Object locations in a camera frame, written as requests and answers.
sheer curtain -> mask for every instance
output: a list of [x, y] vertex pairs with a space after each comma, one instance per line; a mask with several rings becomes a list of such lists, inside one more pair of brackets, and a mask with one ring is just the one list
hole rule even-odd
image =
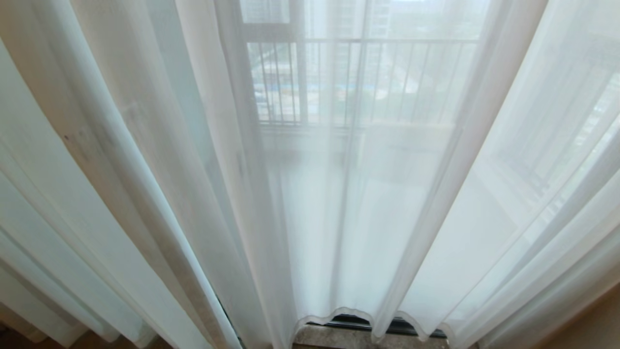
[[0, 2], [0, 316], [66, 346], [287, 348], [347, 313], [532, 347], [620, 282], [618, 13]]

railing bar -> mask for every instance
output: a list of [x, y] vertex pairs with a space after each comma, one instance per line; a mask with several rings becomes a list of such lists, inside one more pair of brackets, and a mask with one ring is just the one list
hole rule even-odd
[[284, 121], [284, 111], [282, 109], [282, 90], [280, 89], [280, 62], [278, 61], [278, 47], [273, 43], [273, 54], [275, 57], [275, 79], [278, 85], [278, 101], [280, 102], [280, 121]]
[[269, 115], [269, 124], [272, 123], [271, 107], [269, 105], [269, 91], [267, 89], [267, 78], [265, 75], [265, 60], [263, 57], [263, 44], [259, 42], [260, 66], [263, 71], [263, 86], [265, 87], [265, 100], [267, 102], [267, 114]]
[[420, 73], [420, 82], [418, 83], [418, 91], [415, 93], [414, 112], [411, 113], [411, 121], [415, 118], [415, 112], [418, 110], [418, 102], [422, 94], [422, 83], [424, 82], [424, 74], [426, 73], [426, 63], [428, 62], [428, 53], [430, 52], [430, 44], [427, 44], [427, 52], [422, 63], [422, 72]]
[[370, 114], [370, 121], [373, 120], [374, 117], [374, 105], [377, 101], [377, 90], [379, 89], [379, 71], [381, 68], [381, 55], [383, 54], [383, 43], [379, 43], [379, 57], [377, 58], [377, 72], [374, 76], [374, 93], [373, 93], [373, 108]]
[[348, 43], [347, 48], [347, 79], [345, 80], [345, 121], [347, 124], [347, 111], [348, 111], [348, 86], [349, 86], [349, 74], [351, 73], [351, 43]]
[[[445, 44], [437, 44], [437, 48], [442, 48], [440, 45], [445, 45]], [[441, 49], [441, 58], [439, 60], [439, 65], [438, 66], [444, 66], [444, 62], [446, 61], [446, 47], [443, 47]], [[432, 94], [431, 96], [428, 98], [428, 115], [433, 116], [435, 118], [435, 120], [430, 120], [429, 123], [433, 123], [433, 121], [435, 122], [435, 124], [439, 124], [439, 119], [441, 118], [441, 116], [439, 114], [431, 114], [431, 111], [434, 110], [434, 106], [435, 106], [435, 100], [437, 99], [437, 87], [440, 85], [441, 83], [441, 76], [443, 74], [438, 74], [437, 79], [434, 80], [433, 82], [433, 90], [432, 90]]]
[[445, 39], [371, 39], [371, 38], [363, 38], [363, 39], [317, 39], [317, 38], [308, 38], [306, 42], [309, 43], [477, 43], [478, 40], [471, 39], [454, 39], [454, 40], [445, 40]]
[[387, 101], [386, 101], [386, 113], [384, 115], [384, 119], [387, 119], [387, 113], [389, 111], [389, 102], [392, 99], [392, 81], [394, 79], [394, 69], [396, 69], [396, 58], [398, 54], [398, 43], [394, 44], [394, 60], [392, 61], [392, 69], [389, 74], [389, 80], [387, 83]]
[[[299, 127], [299, 123], [293, 122], [293, 121], [290, 121], [290, 120], [288, 120], [288, 121], [284, 120], [283, 122], [279, 122], [277, 124], [269, 124], [267, 121], [260, 121], [259, 123], [264, 125], [264, 126], [270, 126], [274, 130], [275, 129], [280, 129], [282, 127], [291, 127], [291, 128]], [[317, 123], [308, 124], [308, 125], [306, 125], [306, 127], [321, 128], [321, 126], [319, 124], [317, 124]], [[344, 125], [334, 125], [334, 129], [343, 130], [343, 132], [346, 135], [346, 134], [349, 133], [351, 127], [347, 127], [347, 126], [344, 126]], [[364, 130], [367, 129], [367, 126], [356, 126], [355, 129], [360, 131], [360, 132], [363, 132]]]
[[318, 54], [319, 54], [319, 105], [318, 105], [318, 111], [319, 111], [319, 123], [321, 123], [321, 114], [323, 114], [321, 112], [321, 95], [323, 94], [322, 92], [322, 85], [321, 85], [321, 43], [318, 42], [316, 43], [316, 45], [318, 46]]
[[297, 121], [297, 111], [295, 110], [295, 79], [293, 75], [293, 51], [291, 43], [288, 43], [288, 68], [291, 72], [291, 98], [293, 99], [293, 120]]
[[306, 43], [302, 36], [297, 36], [295, 50], [297, 53], [297, 78], [299, 82], [299, 119], [302, 124], [308, 123], [308, 68], [306, 66]]
[[269, 21], [271, 22], [273, 19], [271, 17], [272, 12], [271, 12], [271, 1], [270, 0], [267, 0], [267, 13], [269, 13]]
[[398, 110], [398, 118], [397, 121], [400, 121], [402, 114], [402, 107], [405, 104], [405, 92], [407, 91], [407, 80], [409, 79], [409, 69], [411, 68], [411, 59], [414, 56], [414, 47], [415, 44], [411, 44], [411, 49], [409, 50], [409, 58], [407, 59], [407, 72], [405, 73], [405, 80], [402, 84], [402, 93], [401, 93], [401, 107]]
[[456, 75], [456, 68], [459, 66], [461, 60], [461, 52], [463, 52], [463, 44], [459, 44], [459, 53], [456, 54], [456, 59], [454, 61], [454, 66], [452, 67], [452, 74], [450, 75], [450, 82], [448, 83], [448, 89], [446, 90], [446, 97], [443, 100], [443, 105], [441, 106], [441, 112], [439, 113], [439, 123], [443, 121], [443, 112], [446, 109], [446, 104], [448, 103], [448, 99], [450, 98], [450, 92], [452, 91], [452, 83], [454, 82], [454, 76]]

curtain fold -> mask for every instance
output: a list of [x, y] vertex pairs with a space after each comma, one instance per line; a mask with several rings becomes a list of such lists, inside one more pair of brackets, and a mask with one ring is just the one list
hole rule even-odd
[[620, 282], [617, 13], [0, 2], [0, 315], [66, 347], [288, 348], [342, 313], [534, 347]]
[[33, 343], [40, 343], [47, 338], [47, 335], [41, 332], [36, 326], [24, 320], [23, 317], [17, 315], [13, 310], [4, 305], [6, 301], [0, 304], [0, 322], [5, 327], [10, 327], [28, 338]]

floor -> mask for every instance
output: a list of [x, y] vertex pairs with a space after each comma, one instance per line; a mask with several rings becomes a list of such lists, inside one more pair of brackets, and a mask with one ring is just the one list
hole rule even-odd
[[[316, 325], [304, 326], [295, 337], [293, 349], [449, 349], [445, 339], [429, 338], [422, 342], [418, 337], [405, 335], [386, 335], [379, 343], [372, 343], [370, 332], [335, 329]], [[47, 338], [40, 343], [32, 343], [15, 331], [0, 334], [0, 349], [64, 349], [54, 340]], [[87, 332], [71, 349], [136, 349], [124, 337], [108, 343], [94, 332]], [[147, 349], [172, 349], [163, 339], [157, 338]]]

balcony railing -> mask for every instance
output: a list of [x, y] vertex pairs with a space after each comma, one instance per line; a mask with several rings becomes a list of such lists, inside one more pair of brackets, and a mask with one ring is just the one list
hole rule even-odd
[[452, 123], [476, 45], [422, 39], [248, 42], [259, 121]]

